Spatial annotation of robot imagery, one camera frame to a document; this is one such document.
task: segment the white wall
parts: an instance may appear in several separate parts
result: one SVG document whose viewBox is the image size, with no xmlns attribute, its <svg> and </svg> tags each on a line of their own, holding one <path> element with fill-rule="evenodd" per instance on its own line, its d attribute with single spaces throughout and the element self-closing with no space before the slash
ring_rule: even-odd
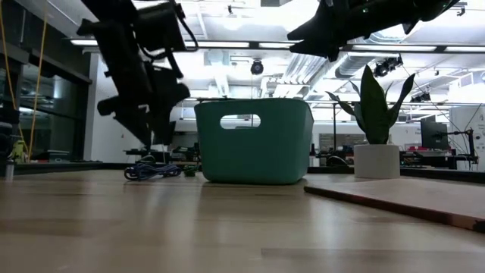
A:
<svg viewBox="0 0 485 273">
<path fill-rule="evenodd" d="M 113 80 L 104 75 L 107 70 L 99 55 L 92 54 L 89 75 L 92 85 L 88 96 L 84 159 L 109 163 L 134 162 L 135 158 L 128 158 L 123 151 L 139 148 L 141 142 L 112 116 L 102 117 L 96 108 L 99 101 L 117 95 Z"/>
</svg>

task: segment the coiled cable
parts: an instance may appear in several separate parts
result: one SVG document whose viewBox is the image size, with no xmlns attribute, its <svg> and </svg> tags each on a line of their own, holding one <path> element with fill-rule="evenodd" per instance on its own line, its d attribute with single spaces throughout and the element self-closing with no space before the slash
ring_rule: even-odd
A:
<svg viewBox="0 0 485 273">
<path fill-rule="evenodd" d="M 124 170 L 124 176 L 131 181 L 148 180 L 157 175 L 162 177 L 176 177 L 182 173 L 182 170 L 176 165 L 165 165 L 160 168 L 156 168 L 151 165 L 139 163 Z"/>
</svg>

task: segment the plant leaf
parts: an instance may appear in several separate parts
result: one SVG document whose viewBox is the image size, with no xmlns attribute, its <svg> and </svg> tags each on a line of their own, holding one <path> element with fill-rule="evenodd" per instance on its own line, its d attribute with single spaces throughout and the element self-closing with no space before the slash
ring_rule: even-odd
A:
<svg viewBox="0 0 485 273">
<path fill-rule="evenodd" d="M 327 92 L 327 93 L 333 101 L 336 101 L 339 103 L 343 111 L 345 111 L 349 115 L 355 115 L 354 110 L 352 109 L 352 106 L 350 106 L 347 102 L 342 102 L 338 96 L 335 96 L 330 92 Z"/>
<path fill-rule="evenodd" d="M 384 98 L 387 98 L 387 93 L 389 92 L 389 89 L 391 89 L 391 87 L 393 87 L 393 83 L 394 83 L 394 81 L 392 81 L 391 84 L 387 87 L 386 93 L 384 93 Z"/>
<path fill-rule="evenodd" d="M 349 83 L 352 84 L 352 88 L 358 94 L 358 96 L 361 96 L 361 92 L 358 90 L 358 87 L 355 85 L 355 83 L 351 82 L 350 80 Z"/>
<path fill-rule="evenodd" d="M 355 113 L 355 120 L 357 121 L 357 125 L 365 133 L 365 122 L 364 122 L 364 118 L 362 117 L 361 104 L 359 102 L 356 102 L 354 105 L 354 113 Z"/>
<path fill-rule="evenodd" d="M 409 95 L 409 93 L 412 90 L 413 85 L 415 84 L 415 76 L 416 76 L 416 74 L 412 74 L 411 76 L 409 76 L 408 79 L 406 79 L 406 81 L 402 85 L 401 95 L 399 96 L 399 99 L 394 104 L 394 106 L 391 109 L 389 109 L 389 111 L 387 112 L 387 117 L 389 118 L 389 121 L 388 121 L 389 122 L 388 123 L 389 128 L 391 128 L 395 124 L 395 122 L 397 121 L 397 118 L 399 116 L 399 110 L 401 109 L 402 102 L 404 101 L 406 96 Z"/>
<path fill-rule="evenodd" d="M 389 137 L 389 119 L 384 91 L 366 65 L 361 82 L 361 113 L 365 135 L 370 144 L 385 144 Z"/>
</svg>

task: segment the green plastic bin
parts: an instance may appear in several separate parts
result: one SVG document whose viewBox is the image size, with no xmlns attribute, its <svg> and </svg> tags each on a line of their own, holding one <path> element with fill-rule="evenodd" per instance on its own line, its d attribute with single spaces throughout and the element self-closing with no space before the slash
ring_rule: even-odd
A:
<svg viewBox="0 0 485 273">
<path fill-rule="evenodd" d="M 298 99 L 247 99 L 195 107 L 204 177 L 227 184 L 294 184 L 307 172 L 313 117 Z M 224 129 L 227 115 L 257 115 L 258 127 Z"/>
</svg>

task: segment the wooden tabletop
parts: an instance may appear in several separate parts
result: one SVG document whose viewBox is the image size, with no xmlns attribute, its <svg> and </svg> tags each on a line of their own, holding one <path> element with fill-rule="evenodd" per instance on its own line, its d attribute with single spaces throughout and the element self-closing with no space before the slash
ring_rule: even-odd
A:
<svg viewBox="0 0 485 273">
<path fill-rule="evenodd" d="M 122 171 L 0 183 L 0 272 L 485 272 L 485 236 L 282 187 Z"/>
</svg>

